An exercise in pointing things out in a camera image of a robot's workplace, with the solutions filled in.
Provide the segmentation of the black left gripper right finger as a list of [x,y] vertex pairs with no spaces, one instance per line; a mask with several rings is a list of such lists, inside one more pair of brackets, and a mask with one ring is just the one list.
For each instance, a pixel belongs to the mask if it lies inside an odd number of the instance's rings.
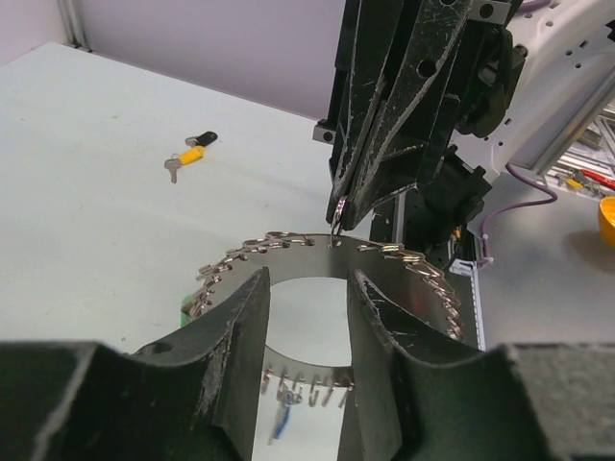
[[347,281],[354,388],[341,460],[610,460],[608,343],[466,346]]

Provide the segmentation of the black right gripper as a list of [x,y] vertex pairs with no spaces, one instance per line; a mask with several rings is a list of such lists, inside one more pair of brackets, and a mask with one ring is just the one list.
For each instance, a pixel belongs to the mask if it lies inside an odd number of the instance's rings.
[[343,230],[417,183],[430,141],[485,137],[510,105],[525,58],[508,25],[518,1],[348,1],[327,116],[327,221]]

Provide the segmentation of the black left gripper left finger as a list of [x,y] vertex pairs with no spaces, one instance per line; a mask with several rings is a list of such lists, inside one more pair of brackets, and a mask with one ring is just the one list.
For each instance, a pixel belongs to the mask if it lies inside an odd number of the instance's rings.
[[96,342],[3,343],[2,458],[250,459],[269,307],[260,269],[132,354]]

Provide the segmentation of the metal band with key rings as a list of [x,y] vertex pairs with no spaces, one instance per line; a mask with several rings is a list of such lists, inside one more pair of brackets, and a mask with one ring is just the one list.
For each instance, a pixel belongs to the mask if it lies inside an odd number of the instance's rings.
[[[340,237],[331,249],[330,238],[322,233],[269,231],[228,250],[218,261],[201,267],[200,288],[191,294],[186,326],[211,313],[226,301],[255,271],[265,268],[271,285],[295,279],[344,280],[361,272],[375,291],[418,320],[419,328],[433,337],[442,337],[442,356],[449,361],[473,355],[463,344],[460,300],[442,270],[427,258],[401,244],[376,243],[352,236]],[[274,386],[279,401],[284,391],[294,395],[293,405],[326,406],[333,392],[349,395],[355,380],[349,366],[316,365],[267,347],[261,372],[260,391]]]

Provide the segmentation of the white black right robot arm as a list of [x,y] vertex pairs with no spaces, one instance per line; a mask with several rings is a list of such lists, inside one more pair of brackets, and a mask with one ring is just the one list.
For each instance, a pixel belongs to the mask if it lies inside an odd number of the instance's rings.
[[610,1],[347,2],[313,134],[332,234],[404,197],[404,242],[444,243],[512,160],[545,165],[613,93]]

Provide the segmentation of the green plastic key tag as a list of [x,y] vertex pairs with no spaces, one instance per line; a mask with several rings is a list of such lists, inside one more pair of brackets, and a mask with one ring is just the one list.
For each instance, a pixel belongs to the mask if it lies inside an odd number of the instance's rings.
[[180,320],[180,327],[181,328],[183,328],[184,326],[186,326],[187,324],[189,324],[192,321],[192,317],[190,315],[191,300],[192,300],[192,296],[191,295],[186,295],[182,299],[181,320]]

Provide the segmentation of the silver key with yellow tag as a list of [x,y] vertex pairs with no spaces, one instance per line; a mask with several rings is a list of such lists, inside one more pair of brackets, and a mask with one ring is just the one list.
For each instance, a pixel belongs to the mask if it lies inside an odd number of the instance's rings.
[[170,174],[170,181],[176,183],[178,180],[178,170],[182,167],[181,160],[179,158],[169,158],[163,163],[163,166]]

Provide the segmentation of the right aluminium frame post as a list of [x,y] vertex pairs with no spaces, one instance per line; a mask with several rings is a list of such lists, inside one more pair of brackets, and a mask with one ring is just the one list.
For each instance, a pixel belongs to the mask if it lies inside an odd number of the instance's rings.
[[73,48],[92,53],[93,49],[86,32],[84,2],[82,0],[58,0],[57,4],[68,43]]

